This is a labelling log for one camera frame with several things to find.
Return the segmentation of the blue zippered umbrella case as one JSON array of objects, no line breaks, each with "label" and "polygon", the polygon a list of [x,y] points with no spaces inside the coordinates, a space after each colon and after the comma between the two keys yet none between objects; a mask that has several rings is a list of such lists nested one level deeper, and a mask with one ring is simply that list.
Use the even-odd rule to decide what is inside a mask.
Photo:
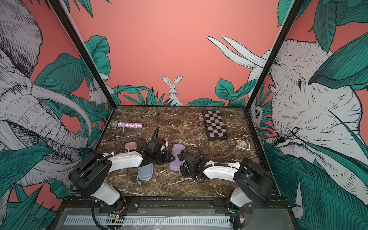
[{"label": "blue zippered umbrella case", "polygon": [[148,181],[153,176],[153,164],[145,165],[143,167],[139,168],[138,175],[136,178],[136,181],[139,185],[142,184],[142,182]]}]

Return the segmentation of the purple zippered umbrella case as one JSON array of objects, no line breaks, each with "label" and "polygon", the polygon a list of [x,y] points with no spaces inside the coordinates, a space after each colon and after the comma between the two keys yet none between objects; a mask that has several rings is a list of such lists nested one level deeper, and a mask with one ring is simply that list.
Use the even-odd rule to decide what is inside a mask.
[{"label": "purple zippered umbrella case", "polygon": [[181,166],[183,165],[180,161],[178,154],[181,153],[182,150],[185,149],[185,146],[183,144],[174,144],[172,147],[172,153],[171,155],[175,157],[173,161],[170,162],[169,167],[172,171],[179,172]]}]

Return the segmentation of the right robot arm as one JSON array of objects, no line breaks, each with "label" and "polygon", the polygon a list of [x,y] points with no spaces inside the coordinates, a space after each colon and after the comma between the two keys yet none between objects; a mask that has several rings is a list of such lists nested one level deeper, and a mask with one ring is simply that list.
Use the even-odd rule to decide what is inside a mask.
[{"label": "right robot arm", "polygon": [[190,177],[198,183],[219,179],[237,184],[225,204],[217,204],[231,213],[244,213],[251,205],[264,205],[269,199],[273,176],[248,158],[236,163],[217,163],[196,159],[186,150],[177,157],[183,164],[180,172],[184,178]]}]

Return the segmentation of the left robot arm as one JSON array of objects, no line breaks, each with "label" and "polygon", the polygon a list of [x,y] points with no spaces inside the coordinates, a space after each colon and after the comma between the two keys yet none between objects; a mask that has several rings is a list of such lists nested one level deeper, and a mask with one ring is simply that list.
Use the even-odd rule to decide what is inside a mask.
[{"label": "left robot arm", "polygon": [[94,150],[70,172],[68,178],[71,185],[68,191],[71,194],[93,197],[113,206],[124,198],[119,190],[105,182],[105,178],[110,173],[122,169],[174,161],[175,157],[168,152],[167,146],[165,140],[154,138],[142,147],[132,150],[124,149],[112,153]]}]

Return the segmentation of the pink zippered umbrella case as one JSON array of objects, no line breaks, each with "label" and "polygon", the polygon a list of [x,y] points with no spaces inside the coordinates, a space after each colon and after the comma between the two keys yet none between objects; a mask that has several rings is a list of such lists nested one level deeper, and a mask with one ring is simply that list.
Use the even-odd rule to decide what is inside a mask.
[{"label": "pink zippered umbrella case", "polygon": [[133,151],[137,148],[137,143],[136,142],[129,142],[129,143],[126,143],[125,144],[125,149],[126,150],[130,150],[130,151]]}]

